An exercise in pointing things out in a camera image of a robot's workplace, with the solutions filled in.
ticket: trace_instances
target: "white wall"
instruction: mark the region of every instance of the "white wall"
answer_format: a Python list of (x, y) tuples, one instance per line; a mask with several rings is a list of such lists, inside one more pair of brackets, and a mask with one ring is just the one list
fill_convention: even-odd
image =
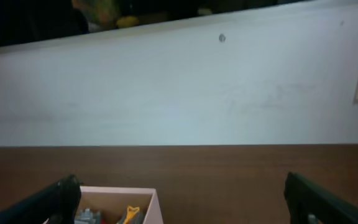
[(358, 143), (352, 2), (2, 48), (0, 146)]

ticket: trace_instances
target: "wooden surface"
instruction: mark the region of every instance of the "wooden surface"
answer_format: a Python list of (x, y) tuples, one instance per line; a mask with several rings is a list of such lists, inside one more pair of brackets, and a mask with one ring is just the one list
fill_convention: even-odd
[(156, 188), (165, 223), (288, 223), (288, 171), (358, 206), (358, 146), (0, 148), (0, 210), (74, 173)]

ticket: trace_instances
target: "open box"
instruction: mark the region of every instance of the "open box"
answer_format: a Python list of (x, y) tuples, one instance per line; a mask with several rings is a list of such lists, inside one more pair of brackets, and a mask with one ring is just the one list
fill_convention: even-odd
[(127, 206), (140, 207), (145, 214), (143, 224), (163, 223), (155, 189), (124, 187), (81, 187), (78, 210), (100, 211), (107, 224), (116, 224)]

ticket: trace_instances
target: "black object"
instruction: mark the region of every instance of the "black object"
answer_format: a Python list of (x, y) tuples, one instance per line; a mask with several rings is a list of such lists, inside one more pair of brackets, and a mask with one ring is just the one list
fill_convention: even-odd
[(0, 0), (0, 47), (88, 33), (70, 0)]
[(337, 198), (300, 174), (288, 173), (284, 197), (291, 224), (322, 223), (358, 224), (358, 208)]
[(0, 212), (0, 224), (73, 224), (81, 199), (80, 183), (68, 176)]

